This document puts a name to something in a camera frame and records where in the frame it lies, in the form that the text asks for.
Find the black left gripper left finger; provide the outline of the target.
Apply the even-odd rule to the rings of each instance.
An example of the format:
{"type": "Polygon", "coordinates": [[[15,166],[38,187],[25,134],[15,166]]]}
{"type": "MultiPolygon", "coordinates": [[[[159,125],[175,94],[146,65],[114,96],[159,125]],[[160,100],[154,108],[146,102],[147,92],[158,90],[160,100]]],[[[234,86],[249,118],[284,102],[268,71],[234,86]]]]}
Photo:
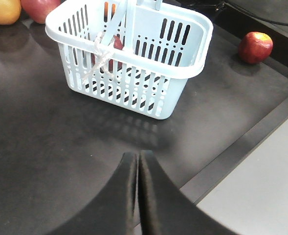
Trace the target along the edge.
{"type": "Polygon", "coordinates": [[[132,235],[137,157],[124,153],[100,192],[80,212],[50,235],[132,235]]]}

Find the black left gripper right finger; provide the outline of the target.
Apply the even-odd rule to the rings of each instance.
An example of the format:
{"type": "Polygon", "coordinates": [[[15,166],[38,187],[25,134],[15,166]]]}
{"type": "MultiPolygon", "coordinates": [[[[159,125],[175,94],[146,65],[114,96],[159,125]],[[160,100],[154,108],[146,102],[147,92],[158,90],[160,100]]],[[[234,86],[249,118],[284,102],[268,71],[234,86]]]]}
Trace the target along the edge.
{"type": "Polygon", "coordinates": [[[175,186],[153,151],[140,152],[138,174],[138,203],[144,235],[234,234],[198,209],[175,186]]]}

